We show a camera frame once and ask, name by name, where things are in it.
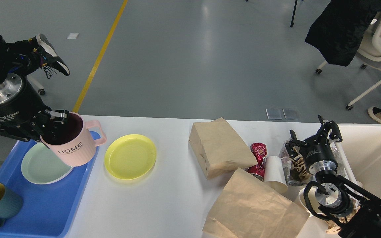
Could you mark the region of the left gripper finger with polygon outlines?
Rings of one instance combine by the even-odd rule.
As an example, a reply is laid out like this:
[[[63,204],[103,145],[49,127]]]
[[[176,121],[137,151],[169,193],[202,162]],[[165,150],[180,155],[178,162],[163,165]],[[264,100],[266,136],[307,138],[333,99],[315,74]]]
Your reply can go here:
[[[44,141],[48,143],[62,143],[63,137],[67,133],[69,111],[50,110],[48,113],[50,119],[45,126]]]
[[[40,141],[40,137],[44,134],[44,129],[38,125],[32,124],[15,125],[8,127],[0,125],[0,136],[7,137],[19,141],[28,142],[31,140]]]

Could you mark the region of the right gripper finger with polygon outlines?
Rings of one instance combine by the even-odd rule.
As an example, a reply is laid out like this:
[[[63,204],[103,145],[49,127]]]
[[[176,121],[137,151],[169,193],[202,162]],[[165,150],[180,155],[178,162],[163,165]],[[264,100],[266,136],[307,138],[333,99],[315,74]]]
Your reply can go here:
[[[290,130],[290,139],[285,142],[285,148],[288,155],[293,161],[304,161],[303,155],[300,153],[301,148],[306,147],[306,142],[298,140],[296,134],[293,130]]]
[[[343,141],[343,137],[340,132],[340,128],[337,123],[333,120],[328,121],[324,119],[321,115],[318,115],[319,122],[321,123],[320,128],[316,133],[316,143],[317,144],[331,144],[340,143]]]

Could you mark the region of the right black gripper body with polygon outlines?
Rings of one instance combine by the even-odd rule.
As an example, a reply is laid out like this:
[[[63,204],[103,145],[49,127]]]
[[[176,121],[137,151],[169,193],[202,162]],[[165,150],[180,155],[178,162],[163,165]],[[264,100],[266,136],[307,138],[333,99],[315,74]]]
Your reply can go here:
[[[331,150],[330,142],[305,142],[299,153],[304,159],[307,172],[316,175],[321,171],[336,172],[338,164]]]

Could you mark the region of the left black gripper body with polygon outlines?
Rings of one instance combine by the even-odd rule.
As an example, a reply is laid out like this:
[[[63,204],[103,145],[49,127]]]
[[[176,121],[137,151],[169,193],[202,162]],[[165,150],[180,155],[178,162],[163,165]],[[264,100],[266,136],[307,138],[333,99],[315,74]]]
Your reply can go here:
[[[0,133],[43,133],[51,108],[23,74],[0,74]]]

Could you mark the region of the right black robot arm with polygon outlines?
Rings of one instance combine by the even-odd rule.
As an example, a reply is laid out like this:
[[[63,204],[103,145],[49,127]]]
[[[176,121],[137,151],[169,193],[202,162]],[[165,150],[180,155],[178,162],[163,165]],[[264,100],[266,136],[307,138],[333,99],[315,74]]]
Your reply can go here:
[[[308,211],[321,220],[332,220],[342,238],[381,238],[381,199],[337,173],[331,143],[343,138],[336,122],[318,116],[316,134],[299,140],[293,130],[285,143],[288,155],[302,161],[313,175],[303,191]]]

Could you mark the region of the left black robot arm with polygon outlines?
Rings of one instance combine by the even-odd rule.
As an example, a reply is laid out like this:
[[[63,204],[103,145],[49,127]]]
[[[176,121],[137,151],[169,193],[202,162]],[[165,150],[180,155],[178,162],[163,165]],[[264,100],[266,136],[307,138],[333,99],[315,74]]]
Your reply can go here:
[[[25,142],[56,141],[66,132],[69,112],[45,105],[27,79],[38,69],[47,78],[55,72],[70,75],[45,35],[14,43],[0,35],[0,136]]]

